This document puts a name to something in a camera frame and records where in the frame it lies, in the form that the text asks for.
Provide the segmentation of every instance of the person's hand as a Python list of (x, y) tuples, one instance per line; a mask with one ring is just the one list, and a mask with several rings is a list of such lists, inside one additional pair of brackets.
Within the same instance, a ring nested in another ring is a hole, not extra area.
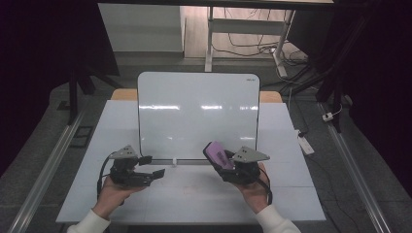
[[(263, 163), (259, 163), (258, 166), (261, 170), (266, 172)], [(269, 180), (263, 172), (260, 172), (259, 178), (266, 184), (269, 184)], [(245, 185), (234, 183), (233, 185), (239, 189), (246, 203), (252, 211), (255, 212), (255, 214), (267, 207), (267, 193), (264, 187), (259, 183), (250, 183)]]
[(113, 183), (112, 179), (108, 176), (104, 181), (99, 199), (92, 210), (98, 216), (108, 220), (112, 211), (114, 211), (127, 197), (132, 193), (141, 191), (145, 188), (145, 186), (125, 188)]

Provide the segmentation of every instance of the black backdrop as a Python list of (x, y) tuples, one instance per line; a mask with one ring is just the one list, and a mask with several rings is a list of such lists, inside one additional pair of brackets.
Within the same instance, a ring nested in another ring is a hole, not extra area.
[(1, 174), (78, 64), (119, 74), (96, 3), (0, 0)]
[[(381, 1), (344, 64), (343, 90), (353, 99), (350, 116), (355, 124), (412, 196), (412, 14), (408, 2)], [(341, 39), (354, 19), (350, 12), (296, 12), (288, 39), (323, 72), (342, 49)]]
[(355, 124), (412, 196), (409, 7), (407, 1), (383, 1), (347, 60), (344, 91), (353, 99)]

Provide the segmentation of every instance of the floor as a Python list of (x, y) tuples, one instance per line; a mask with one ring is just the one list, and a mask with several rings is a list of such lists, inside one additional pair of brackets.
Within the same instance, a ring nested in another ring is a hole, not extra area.
[[(224, 17), (223, 11), (220, 11), (219, 14)], [(252, 14), (251, 12), (246, 12), (242, 16), (244, 18)], [(267, 14), (268, 12), (266, 12), (266, 15), (262, 12), (260, 18), (264, 18), (264, 16), (267, 17)], [(282, 17), (283, 15), (282, 12), (280, 12), (276, 15), (274, 14), (274, 16)], [(251, 41), (236, 41), (236, 43), (249, 44), (258, 41), (256, 35), (251, 38)], [(194, 41), (199, 43), (204, 42), (204, 40), (203, 42), (200, 42), (200, 40), (201, 39), (196, 39)], [(253, 50), (256, 50), (256, 48), (242, 50), (242, 52), (254, 52)], [(191, 52), (191, 54), (186, 54), (186, 58), (118, 55), (117, 62), (120, 68), (120, 77), (114, 77), (114, 79), (125, 87), (136, 87), (136, 78), (144, 71), (202, 72), (204, 69), (204, 59), (201, 57), (204, 57), (202, 56), (204, 52), (197, 51), (198, 53), (196, 53), (194, 50), (191, 50)], [(214, 61), (214, 71), (254, 73), (260, 77), (261, 85), (265, 85), (265, 87), (261, 89), (283, 90), (283, 100), (290, 109), (294, 127), (307, 131), (305, 137), (315, 150), (315, 154), (305, 156), (305, 160), (314, 185), (318, 190), (318, 195), (323, 204), (327, 220), (320, 222), (295, 222), (295, 224), (302, 232), (376, 232), (369, 214), (347, 172), (347, 168), (342, 162), (336, 145), (330, 136), (328, 126), (322, 121), (319, 103), (317, 103), (314, 98), (314, 94), (319, 86), (313, 86), (295, 97), (289, 97), (291, 87), (298, 86), (297, 83), (302, 80), (311, 79), (314, 72), (310, 71), (306, 73), (300, 81), (294, 81), (295, 83), (285, 88), (285, 86), (290, 83), (282, 81), (277, 77), (272, 59), (266, 58), (264, 55), (256, 58), (249, 57), (247, 59), (237, 56), (236, 58), (225, 57), (226, 55), (227, 54), (222, 54), (221, 59)], [(303, 67), (304, 65), (287, 65), (286, 69), (290, 77), (293, 77)], [(79, 92), (80, 105), (87, 105), (85, 117), (80, 123), (80, 127), (83, 129), (95, 128), (104, 105), (106, 101), (110, 99), (114, 90), (96, 78), (93, 78), (93, 82), (97, 88), (93, 95), (84, 96)], [(56, 88), (51, 93), (50, 105), (42, 120), (39, 122), (30, 139), (21, 149), (15, 162), (0, 179), (0, 232), (6, 232), (10, 229), (28, 192), (36, 182), (60, 134), (66, 126), (68, 111), (67, 108), (61, 107), (65, 106), (64, 101), (68, 101), (67, 84)], [(406, 194), (380, 154), (370, 145), (367, 139), (353, 124), (348, 115), (349, 110), (350, 104), (345, 102), (341, 113), (342, 135), (345, 137), (372, 193), (376, 197), (382, 213), (387, 218), (388, 224), (394, 232), (412, 232), (411, 198)], [(71, 140), (70, 147), (60, 162), (57, 172), (31, 219), (26, 232), (64, 232), (67, 229), (67, 224), (57, 224), (55, 223), (55, 218), (86, 152), (87, 137), (82, 137), (82, 135), (78, 136), (79, 137)], [(258, 226), (138, 226), (130, 227), (128, 232), (137, 231), (260, 232), (261, 229)]]

